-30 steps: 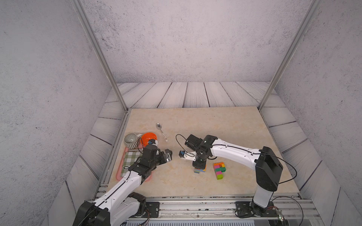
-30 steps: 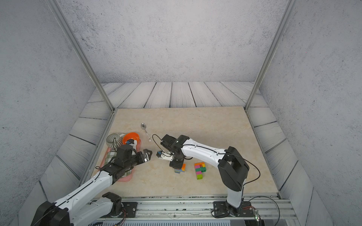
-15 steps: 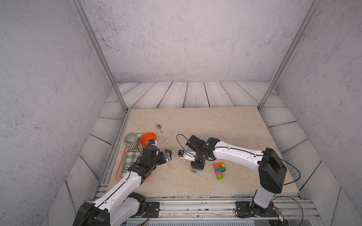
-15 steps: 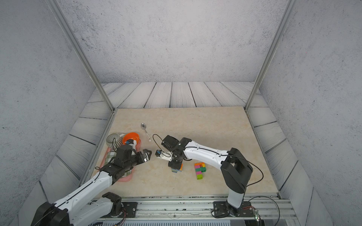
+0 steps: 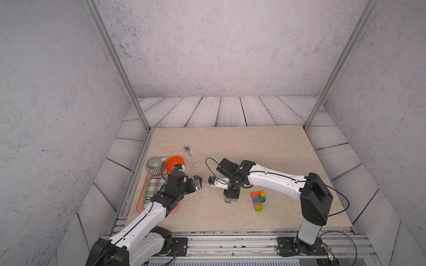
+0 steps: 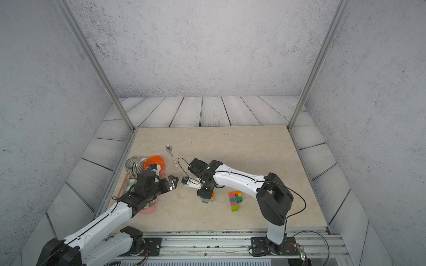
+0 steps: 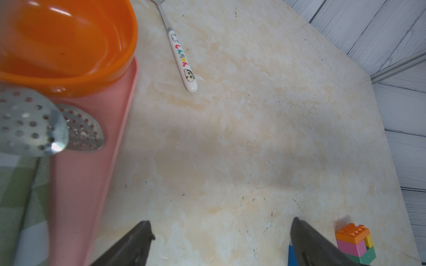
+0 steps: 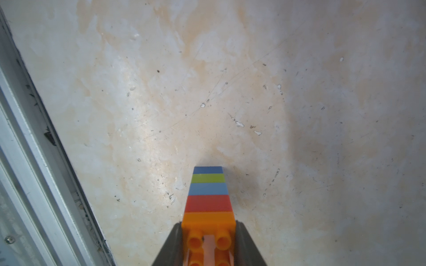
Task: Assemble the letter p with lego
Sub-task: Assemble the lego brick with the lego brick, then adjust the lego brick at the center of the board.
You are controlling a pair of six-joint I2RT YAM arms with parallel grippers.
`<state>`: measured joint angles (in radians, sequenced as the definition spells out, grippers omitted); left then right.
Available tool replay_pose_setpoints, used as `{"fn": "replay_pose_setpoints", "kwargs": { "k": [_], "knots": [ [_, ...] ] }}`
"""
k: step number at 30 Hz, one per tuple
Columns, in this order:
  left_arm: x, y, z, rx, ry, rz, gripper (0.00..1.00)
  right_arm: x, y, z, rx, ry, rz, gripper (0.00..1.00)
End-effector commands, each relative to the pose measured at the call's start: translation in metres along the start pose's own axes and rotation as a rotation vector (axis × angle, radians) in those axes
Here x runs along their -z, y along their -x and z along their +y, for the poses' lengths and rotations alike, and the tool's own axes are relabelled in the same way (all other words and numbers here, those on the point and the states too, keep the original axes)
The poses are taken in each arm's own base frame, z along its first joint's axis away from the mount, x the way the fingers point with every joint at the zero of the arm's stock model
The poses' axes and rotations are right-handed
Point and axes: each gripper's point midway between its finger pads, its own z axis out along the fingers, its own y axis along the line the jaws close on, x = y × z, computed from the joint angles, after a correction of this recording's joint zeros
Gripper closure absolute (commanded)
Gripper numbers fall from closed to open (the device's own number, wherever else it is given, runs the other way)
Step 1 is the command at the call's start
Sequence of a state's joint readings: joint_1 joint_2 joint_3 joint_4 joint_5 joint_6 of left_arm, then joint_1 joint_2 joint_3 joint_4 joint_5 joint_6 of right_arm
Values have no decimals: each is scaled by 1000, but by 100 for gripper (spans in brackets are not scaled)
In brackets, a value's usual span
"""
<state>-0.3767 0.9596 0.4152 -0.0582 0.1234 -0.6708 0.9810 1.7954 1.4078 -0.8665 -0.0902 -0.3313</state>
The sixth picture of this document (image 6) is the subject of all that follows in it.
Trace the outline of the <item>dark green lego brick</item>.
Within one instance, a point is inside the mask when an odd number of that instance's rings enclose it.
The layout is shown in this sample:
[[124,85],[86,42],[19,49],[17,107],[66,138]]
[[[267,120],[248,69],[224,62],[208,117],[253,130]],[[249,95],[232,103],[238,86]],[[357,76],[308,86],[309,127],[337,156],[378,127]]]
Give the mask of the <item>dark green lego brick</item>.
[[234,197],[234,198],[230,198],[230,202],[237,202],[237,203],[241,203],[243,201],[242,197]]

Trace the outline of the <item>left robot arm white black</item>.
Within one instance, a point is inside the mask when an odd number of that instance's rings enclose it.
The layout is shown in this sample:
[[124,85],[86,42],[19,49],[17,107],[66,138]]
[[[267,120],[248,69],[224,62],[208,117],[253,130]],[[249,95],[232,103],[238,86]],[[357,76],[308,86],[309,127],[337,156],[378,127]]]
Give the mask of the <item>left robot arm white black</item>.
[[126,226],[114,237],[108,235],[159,195],[176,189],[178,182],[175,176],[160,178],[154,171],[143,171],[136,185],[98,218],[62,240],[53,238],[47,242],[37,265],[103,266],[120,255],[146,258],[149,252],[142,231]]

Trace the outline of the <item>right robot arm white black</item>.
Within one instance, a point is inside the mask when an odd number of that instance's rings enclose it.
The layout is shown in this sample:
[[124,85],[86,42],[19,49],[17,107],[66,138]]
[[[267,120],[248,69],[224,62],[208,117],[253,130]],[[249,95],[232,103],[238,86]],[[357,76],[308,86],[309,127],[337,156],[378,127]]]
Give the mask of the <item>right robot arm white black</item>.
[[197,195],[203,199],[210,199],[216,186],[231,187],[255,198],[263,217],[268,221],[265,240],[267,251],[263,254],[282,254],[287,216],[294,196],[276,174],[252,175],[220,161],[213,160],[207,164],[197,158],[189,164],[188,170],[199,179]]

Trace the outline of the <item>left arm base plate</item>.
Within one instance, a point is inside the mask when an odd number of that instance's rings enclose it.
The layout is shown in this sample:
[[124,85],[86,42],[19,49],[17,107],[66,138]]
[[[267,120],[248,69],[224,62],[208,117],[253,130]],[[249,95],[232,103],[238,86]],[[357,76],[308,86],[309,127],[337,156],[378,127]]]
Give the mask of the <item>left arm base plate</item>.
[[134,257],[158,257],[162,238],[142,238],[134,240],[130,255]]

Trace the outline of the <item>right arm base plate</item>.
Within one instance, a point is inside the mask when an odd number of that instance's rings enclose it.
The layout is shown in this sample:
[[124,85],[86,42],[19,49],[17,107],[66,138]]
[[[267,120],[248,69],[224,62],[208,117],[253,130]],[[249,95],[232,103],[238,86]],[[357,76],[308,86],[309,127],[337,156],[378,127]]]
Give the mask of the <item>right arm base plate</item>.
[[294,237],[285,237],[281,244],[275,244],[267,237],[252,237],[248,250],[253,257],[300,255],[300,249]]

